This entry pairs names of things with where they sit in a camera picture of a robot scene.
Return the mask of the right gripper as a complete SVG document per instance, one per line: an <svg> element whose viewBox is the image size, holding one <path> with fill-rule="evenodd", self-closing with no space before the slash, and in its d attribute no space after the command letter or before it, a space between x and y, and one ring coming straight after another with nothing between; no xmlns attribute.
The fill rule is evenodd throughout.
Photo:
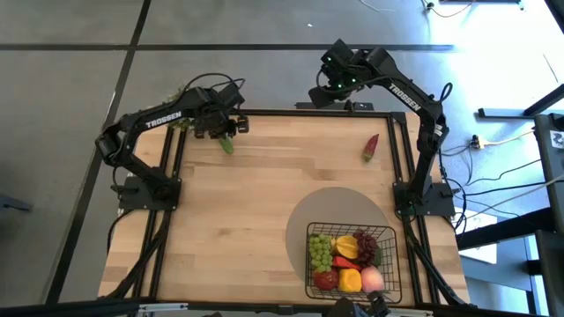
<svg viewBox="0 0 564 317"><path fill-rule="evenodd" d="M328 79L325 88L340 91L367 80L368 69L361 64L363 54L362 50L350 49L341 39L336 40L321 57L321 72ZM315 108L326 108L346 99L343 93L325 92L319 87L311 88L308 96Z"/></svg>

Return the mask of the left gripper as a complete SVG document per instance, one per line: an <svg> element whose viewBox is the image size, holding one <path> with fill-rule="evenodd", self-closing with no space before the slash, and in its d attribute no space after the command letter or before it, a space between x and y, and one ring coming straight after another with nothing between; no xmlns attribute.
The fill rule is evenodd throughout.
<svg viewBox="0 0 564 317"><path fill-rule="evenodd" d="M206 130L237 130L249 133L249 118L240 113L245 102L235 82L224 82L203 89L208 98L191 119L194 136L203 139Z"/></svg>

